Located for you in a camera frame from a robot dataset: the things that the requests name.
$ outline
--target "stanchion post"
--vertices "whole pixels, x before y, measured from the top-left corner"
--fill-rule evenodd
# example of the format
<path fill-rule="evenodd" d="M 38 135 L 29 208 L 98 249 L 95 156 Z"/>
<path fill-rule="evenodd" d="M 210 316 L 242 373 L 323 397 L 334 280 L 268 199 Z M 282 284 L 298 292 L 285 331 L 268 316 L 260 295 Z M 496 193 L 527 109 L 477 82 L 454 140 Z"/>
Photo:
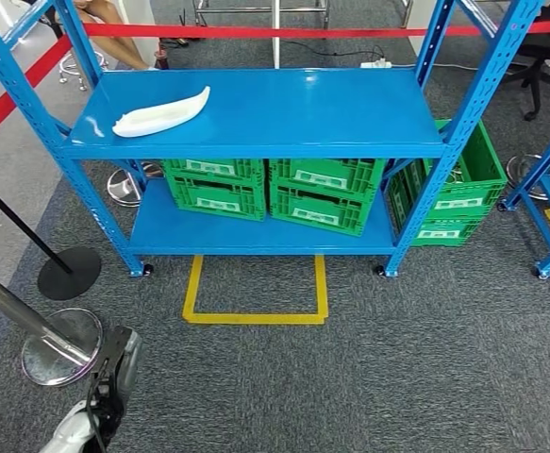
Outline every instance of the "stanchion post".
<path fill-rule="evenodd" d="M 92 369 L 102 344 L 102 327 L 90 311 L 66 309 L 52 323 L 0 284 L 0 311 L 30 333 L 23 347 L 23 370 L 41 385 L 64 385 Z"/>

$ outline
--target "black cable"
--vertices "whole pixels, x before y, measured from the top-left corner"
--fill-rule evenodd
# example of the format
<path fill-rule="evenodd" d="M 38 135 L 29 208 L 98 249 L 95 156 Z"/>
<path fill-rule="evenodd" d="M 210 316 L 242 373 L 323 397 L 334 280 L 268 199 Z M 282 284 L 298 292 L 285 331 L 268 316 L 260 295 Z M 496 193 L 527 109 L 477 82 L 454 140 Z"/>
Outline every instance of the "black cable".
<path fill-rule="evenodd" d="M 287 41 L 287 40 L 282 40 L 281 42 L 284 42 L 286 44 L 299 45 L 301 47 L 307 48 L 307 49 L 310 50 L 310 52 L 313 52 L 313 54 L 320 55 L 322 57 L 347 57 L 349 55 L 364 55 L 364 54 L 371 55 L 371 57 L 374 57 L 376 54 L 375 49 L 378 48 L 380 52 L 377 53 L 377 55 L 380 55 L 380 57 L 384 58 L 383 51 L 381 50 L 381 47 L 380 47 L 377 44 L 375 44 L 375 46 L 373 48 L 373 50 L 357 50 L 356 52 L 327 53 L 327 52 L 319 52 L 318 50 L 314 50 L 312 47 L 310 47 L 310 45 L 304 44 L 304 42 Z"/>
<path fill-rule="evenodd" d="M 96 420 L 95 420 L 95 417 L 92 415 L 92 404 L 92 396 L 94 396 L 96 392 L 96 389 L 98 388 L 98 384 L 100 383 L 102 374 L 103 371 L 101 370 L 101 372 L 98 373 L 96 378 L 90 385 L 90 390 L 88 391 L 88 396 L 86 398 L 86 412 L 88 414 L 88 420 L 89 420 L 90 422 L 90 428 L 92 429 L 95 437 L 96 437 L 96 443 L 98 444 L 98 448 L 100 448 L 102 453 L 107 453 L 107 449 L 104 447 L 104 444 L 103 444 L 103 439 L 102 437 L 101 437 L 101 433 L 98 431 L 98 427 L 96 425 Z"/>

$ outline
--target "office chair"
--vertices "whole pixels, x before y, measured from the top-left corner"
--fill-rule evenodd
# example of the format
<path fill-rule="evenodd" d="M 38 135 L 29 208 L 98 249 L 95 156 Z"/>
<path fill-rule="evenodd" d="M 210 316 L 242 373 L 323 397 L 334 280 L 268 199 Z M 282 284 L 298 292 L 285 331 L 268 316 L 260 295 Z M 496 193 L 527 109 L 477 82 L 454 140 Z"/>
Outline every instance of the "office chair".
<path fill-rule="evenodd" d="M 541 15 L 535 19 L 534 22 L 539 21 L 550 21 L 550 6 L 542 8 Z M 527 88 L 530 85 L 534 103 L 534 110 L 529 111 L 524 115 L 524 119 L 532 121 L 537 118 L 537 115 L 541 109 L 540 82 L 550 85 L 550 75 L 543 71 L 545 61 L 550 59 L 550 33 L 527 35 L 518 49 L 518 54 L 522 57 L 532 57 L 535 61 L 526 69 L 524 69 L 522 65 L 510 65 L 510 71 L 515 70 L 517 72 L 506 75 L 503 83 L 522 80 L 522 88 Z"/>

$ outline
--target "white robot part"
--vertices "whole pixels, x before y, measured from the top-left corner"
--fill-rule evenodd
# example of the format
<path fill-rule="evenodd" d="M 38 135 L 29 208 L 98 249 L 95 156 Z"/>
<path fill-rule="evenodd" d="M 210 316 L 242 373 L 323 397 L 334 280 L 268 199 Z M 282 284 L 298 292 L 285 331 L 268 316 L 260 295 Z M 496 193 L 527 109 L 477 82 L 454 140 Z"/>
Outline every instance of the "white robot part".
<path fill-rule="evenodd" d="M 154 134 L 192 120 L 201 112 L 210 97 L 210 87 L 196 96 L 155 107 L 136 109 L 115 122 L 113 132 L 126 138 Z"/>
<path fill-rule="evenodd" d="M 40 453 L 82 453 L 86 443 L 95 435 L 85 407 L 86 401 L 74 406 Z"/>

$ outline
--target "green crate stack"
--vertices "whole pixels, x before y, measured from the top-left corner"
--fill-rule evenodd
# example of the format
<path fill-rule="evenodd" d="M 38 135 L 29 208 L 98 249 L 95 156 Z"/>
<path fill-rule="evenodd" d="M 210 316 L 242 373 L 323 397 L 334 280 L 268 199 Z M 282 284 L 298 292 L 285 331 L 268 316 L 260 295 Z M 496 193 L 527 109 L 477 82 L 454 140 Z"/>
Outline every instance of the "green crate stack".
<path fill-rule="evenodd" d="M 383 159 L 270 159 L 270 213 L 360 236 L 384 165 Z"/>
<path fill-rule="evenodd" d="M 170 159 L 162 164 L 181 210 L 255 221 L 266 214 L 261 159 Z"/>
<path fill-rule="evenodd" d="M 438 121 L 437 126 L 445 123 Z M 390 203 L 398 226 L 402 226 L 413 207 L 432 164 L 432 159 L 416 159 L 390 181 Z M 464 243 L 491 211 L 506 183 L 501 162 L 484 124 L 478 123 L 438 193 L 414 245 Z M 464 225 L 457 228 L 457 222 Z M 448 228 L 450 234 L 435 233 L 445 228 Z"/>

